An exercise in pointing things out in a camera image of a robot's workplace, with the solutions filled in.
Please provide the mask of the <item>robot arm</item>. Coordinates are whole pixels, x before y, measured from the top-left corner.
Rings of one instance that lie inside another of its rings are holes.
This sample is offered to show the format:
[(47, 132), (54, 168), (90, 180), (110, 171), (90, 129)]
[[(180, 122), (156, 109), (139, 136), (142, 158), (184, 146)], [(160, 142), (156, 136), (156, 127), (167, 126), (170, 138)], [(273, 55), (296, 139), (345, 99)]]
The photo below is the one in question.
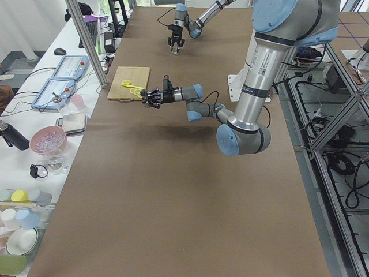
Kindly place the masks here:
[(205, 24), (212, 19), (218, 12), (226, 6), (233, 3), (233, 0), (215, 1), (215, 3), (205, 10), (196, 20), (189, 17), (187, 6), (179, 3), (175, 7), (174, 23), (167, 26), (172, 31), (172, 35), (168, 37), (168, 45), (173, 54), (178, 54), (183, 47), (185, 40), (182, 38), (183, 29), (186, 28), (190, 37), (195, 39), (200, 36)]
[(184, 101), (189, 121), (217, 119), (217, 145), (226, 155), (262, 152), (271, 136), (258, 118), (286, 52), (332, 41), (338, 33), (339, 11), (339, 1), (256, 1), (251, 41), (255, 48), (248, 50), (244, 68), (231, 76), (229, 84), (239, 91), (235, 111), (222, 104), (203, 103), (200, 85), (175, 88), (168, 77), (163, 79), (162, 89), (141, 91), (142, 101), (154, 108)]

